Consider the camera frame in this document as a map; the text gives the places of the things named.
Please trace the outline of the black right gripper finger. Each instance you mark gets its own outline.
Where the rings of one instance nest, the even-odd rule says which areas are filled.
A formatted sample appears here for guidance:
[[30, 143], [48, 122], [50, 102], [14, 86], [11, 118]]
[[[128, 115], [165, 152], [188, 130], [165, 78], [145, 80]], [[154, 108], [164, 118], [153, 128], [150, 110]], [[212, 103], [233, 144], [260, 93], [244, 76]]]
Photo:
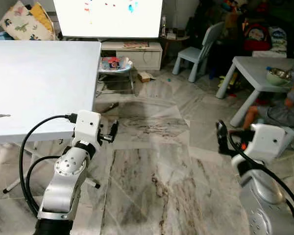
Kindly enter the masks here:
[[228, 129], [221, 119], [216, 122], [216, 129], [219, 148], [228, 148]]

